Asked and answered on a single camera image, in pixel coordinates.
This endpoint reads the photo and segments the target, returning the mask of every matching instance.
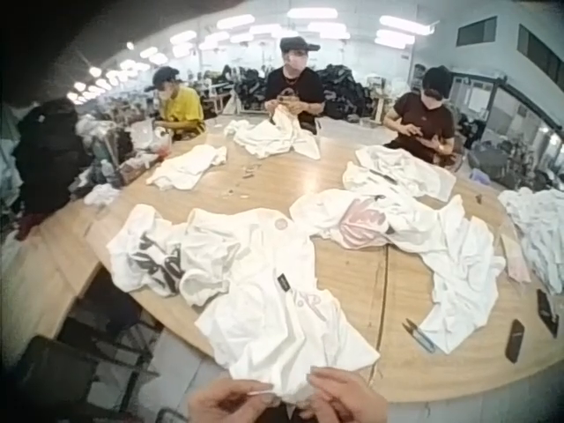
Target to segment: white wall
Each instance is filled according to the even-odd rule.
[[[458,28],[497,16],[495,42],[456,47]],[[435,33],[416,44],[413,62],[445,64],[455,71],[498,77],[529,97],[554,121],[564,124],[564,92],[533,62],[517,51],[519,25],[534,33],[564,59],[564,22],[551,9],[510,0],[493,0],[446,17]]]
[[[305,29],[310,20],[289,19],[286,13],[293,7],[334,7],[338,10],[338,22],[347,25],[351,39],[346,42],[320,40],[314,33],[306,33]],[[308,41],[321,44],[321,51],[310,55],[310,63],[317,69],[327,64],[344,64],[350,67],[358,82],[364,82],[366,75],[376,73],[386,78],[402,78],[407,80],[411,67],[411,47],[398,50],[374,44],[375,33],[381,28],[379,18],[384,14],[398,16],[404,19],[417,18],[418,5],[415,0],[401,0],[386,2],[383,0],[252,0],[239,6],[204,15],[198,19],[185,21],[179,25],[164,29],[145,40],[134,41],[136,50],[124,50],[103,64],[105,69],[114,69],[121,61],[132,58],[140,60],[138,52],[148,47],[157,47],[172,58],[169,39],[172,35],[192,29],[198,33],[200,42],[205,35],[217,31],[216,23],[219,19],[244,13],[251,13],[256,17],[255,25],[279,23],[301,31]],[[236,28],[231,34],[243,33],[247,26]],[[191,56],[178,60],[171,60],[170,65],[178,67],[184,75],[188,69],[196,73],[200,70],[221,71],[225,64],[243,67],[260,68],[263,64],[278,67],[281,64],[277,42],[270,36],[255,39],[247,47],[234,45],[229,41],[220,43],[218,50],[197,52],[200,56]]]

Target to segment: large table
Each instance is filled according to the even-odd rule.
[[[142,176],[126,187],[109,207],[97,210],[82,203],[70,204],[41,225],[39,239],[51,253],[57,275],[66,280],[69,287],[66,293],[81,295],[100,262],[110,268],[106,245],[136,204],[152,205],[174,223],[184,221],[193,207],[226,214],[267,207],[287,214],[293,201],[305,193],[342,187],[346,162],[354,160],[353,146],[328,140],[321,145],[319,161],[294,152],[257,160],[232,141],[213,135],[176,143],[173,155],[189,151],[196,144],[225,145],[228,153],[227,163],[208,170],[192,191],[159,191],[147,186],[146,177]],[[244,178],[249,167],[255,167],[254,176]],[[483,219],[494,234],[500,232],[506,217],[494,191],[458,180],[455,193],[462,196],[468,216]],[[481,203],[476,199],[477,194],[482,196]],[[435,208],[442,206],[434,200],[423,201]],[[391,402],[470,395],[533,375],[564,360],[564,341],[551,338],[537,317],[537,281],[521,292],[503,273],[498,280],[500,296],[487,326],[473,333],[452,354],[429,355],[401,325],[405,318],[420,322],[432,307],[431,272],[419,256],[392,246],[351,251],[331,241],[314,240],[314,243],[319,286],[332,291],[351,324],[380,351],[382,357],[370,382]],[[25,292],[31,295],[33,290]],[[198,313],[180,296],[165,299],[147,289],[131,295],[180,338],[205,353],[212,353],[193,324]],[[38,307],[38,313],[47,308],[35,304],[41,304],[40,300],[28,303]],[[62,311],[55,312],[55,308],[53,305],[48,308],[52,321],[64,315],[68,304],[61,307]],[[504,357],[504,350],[515,318],[523,322],[525,338],[519,361],[512,365]]]

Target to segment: t-shirt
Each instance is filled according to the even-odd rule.
[[[279,95],[295,96],[305,103],[323,103],[325,94],[319,75],[314,70],[306,68],[295,79],[286,78],[282,68],[269,73],[266,79],[266,100],[274,100]],[[298,115],[300,126],[303,123],[315,127],[315,118],[307,112]]]
[[[403,125],[412,123],[421,128],[425,139],[431,139],[435,135],[441,140],[455,136],[454,118],[450,110],[445,106],[429,110],[421,101],[420,94],[402,95],[394,105],[394,110],[402,118]],[[398,134],[394,144],[425,161],[432,162],[436,154],[435,150],[425,147],[415,137],[404,134]]]
[[[163,117],[169,122],[197,121],[196,129],[190,132],[201,134],[205,131],[204,111],[200,103],[200,96],[193,88],[181,85],[178,95],[165,101]]]

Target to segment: face mask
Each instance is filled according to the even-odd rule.
[[[306,69],[306,66],[308,66],[308,57],[307,56],[289,55],[288,56],[288,64],[295,71],[301,72],[304,69]]]
[[[163,101],[169,100],[173,95],[173,90],[165,88],[165,91],[159,91],[159,98]]]
[[[421,101],[429,110],[433,110],[442,106],[442,100],[437,100],[433,97],[427,97],[424,93],[421,93]]]

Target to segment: clothing tag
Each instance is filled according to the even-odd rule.
[[[288,283],[288,279],[286,279],[286,276],[284,276],[284,273],[282,273],[280,276],[278,276],[278,283],[280,284],[280,286],[282,287],[282,290],[285,293],[290,291],[290,284]]]

